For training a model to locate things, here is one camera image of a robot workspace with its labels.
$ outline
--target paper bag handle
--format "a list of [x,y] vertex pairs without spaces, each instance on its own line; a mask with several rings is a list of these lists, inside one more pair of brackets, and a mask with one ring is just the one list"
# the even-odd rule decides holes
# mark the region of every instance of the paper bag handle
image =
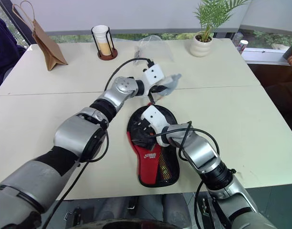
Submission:
[[[32,8],[32,13],[33,13],[33,20],[31,20],[31,18],[30,18],[30,17],[26,14],[26,12],[22,9],[22,3],[23,3],[23,2],[27,2],[27,3],[30,4],[30,6],[31,6],[31,8]],[[27,24],[26,21],[25,21],[25,20],[24,20],[19,14],[17,14],[17,12],[16,12],[16,10],[15,10],[15,6],[17,6],[18,8],[20,8],[20,10],[25,14],[25,16],[27,17],[28,21],[30,22],[30,25]],[[34,9],[33,9],[32,4],[31,4],[29,1],[24,0],[24,1],[22,1],[22,2],[20,3],[20,5],[18,5],[18,4],[13,4],[13,5],[12,5],[12,12],[13,12],[15,15],[17,15],[17,17],[18,17],[18,18],[19,18],[24,24],[26,24],[26,25],[28,26],[28,28],[30,28],[31,31],[33,31],[33,30],[35,29],[35,27],[34,27],[34,25],[33,25],[33,21],[35,21],[35,11],[34,11]]]

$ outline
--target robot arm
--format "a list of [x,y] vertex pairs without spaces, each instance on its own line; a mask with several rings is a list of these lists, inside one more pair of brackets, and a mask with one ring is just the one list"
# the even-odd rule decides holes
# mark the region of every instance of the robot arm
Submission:
[[[142,114],[142,119],[144,118],[157,134],[167,133],[156,137],[159,145],[181,146],[188,124],[170,125],[154,106],[150,106]],[[258,212],[246,189],[205,138],[190,130],[183,145],[183,153],[206,185],[219,219],[227,229],[275,229]]]
[[0,228],[33,229],[59,196],[80,162],[93,159],[109,123],[128,98],[148,95],[164,78],[155,64],[142,80],[118,77],[90,107],[68,118],[56,131],[53,148],[28,161],[0,183]]

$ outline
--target potted plant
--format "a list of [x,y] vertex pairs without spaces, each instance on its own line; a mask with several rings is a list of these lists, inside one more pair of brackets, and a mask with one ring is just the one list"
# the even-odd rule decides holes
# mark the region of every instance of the potted plant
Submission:
[[191,43],[190,52],[197,57],[202,57],[210,52],[213,43],[211,33],[220,25],[230,19],[231,11],[248,0],[201,0],[198,5],[196,18],[199,19],[201,31],[198,32]]

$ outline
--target white wall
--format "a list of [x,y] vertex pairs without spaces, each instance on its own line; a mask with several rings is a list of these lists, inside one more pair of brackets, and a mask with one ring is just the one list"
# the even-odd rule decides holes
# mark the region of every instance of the white wall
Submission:
[[[19,4],[22,0],[11,0]],[[84,31],[105,24],[111,29],[200,29],[195,11],[200,0],[29,0],[45,31]],[[221,26],[236,31],[248,8],[240,6]],[[28,4],[23,8],[32,15]]]
[[261,27],[267,31],[292,32],[292,0],[252,0],[241,24],[247,29]]

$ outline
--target clear plastic bag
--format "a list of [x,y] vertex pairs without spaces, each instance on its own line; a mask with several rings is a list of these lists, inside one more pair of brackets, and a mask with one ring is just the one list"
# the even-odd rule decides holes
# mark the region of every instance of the clear plastic bag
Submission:
[[174,61],[169,45],[156,35],[151,35],[139,40],[138,46],[136,46],[135,58],[136,57],[149,58],[155,62]]

